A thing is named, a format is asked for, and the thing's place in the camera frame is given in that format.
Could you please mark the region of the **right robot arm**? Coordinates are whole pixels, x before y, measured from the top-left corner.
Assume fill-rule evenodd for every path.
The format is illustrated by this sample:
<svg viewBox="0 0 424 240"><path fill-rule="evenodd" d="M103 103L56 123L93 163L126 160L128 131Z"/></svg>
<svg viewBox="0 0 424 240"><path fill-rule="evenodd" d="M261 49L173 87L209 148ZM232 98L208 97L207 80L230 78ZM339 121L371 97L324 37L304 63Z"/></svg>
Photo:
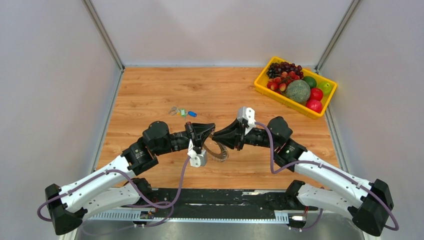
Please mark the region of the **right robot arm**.
<svg viewBox="0 0 424 240"><path fill-rule="evenodd" d="M244 145L269 148L272 174L287 169L328 187L325 190L294 180L285 195L286 204L292 209L303 205L328 210L350 218L360 230L376 237L381 236L383 229L399 230L386 182L362 179L329 164L294 141L292 133L281 116L270 120L268 125L238 117L229 126L215 132L212 140L238 151Z"/></svg>

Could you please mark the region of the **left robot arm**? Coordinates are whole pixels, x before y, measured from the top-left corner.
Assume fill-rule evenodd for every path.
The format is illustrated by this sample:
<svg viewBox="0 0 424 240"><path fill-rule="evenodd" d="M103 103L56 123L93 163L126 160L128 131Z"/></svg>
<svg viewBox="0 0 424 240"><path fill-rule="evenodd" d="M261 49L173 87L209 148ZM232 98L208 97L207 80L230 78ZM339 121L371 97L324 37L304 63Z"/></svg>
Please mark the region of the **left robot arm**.
<svg viewBox="0 0 424 240"><path fill-rule="evenodd" d="M46 201L38 208L38 217L51 222L55 234L60 236L91 216L119 206L133 207L137 203L140 207L173 208L180 189L171 202L152 202L153 193L139 188L133 180L157 165L158 156L182 150L187 150L185 166L204 166L207 153L203 145L215 127L214 123L187 122L184 131L170 133L164 121L152 122L135 143L106 166L71 184L46 187Z"/></svg>

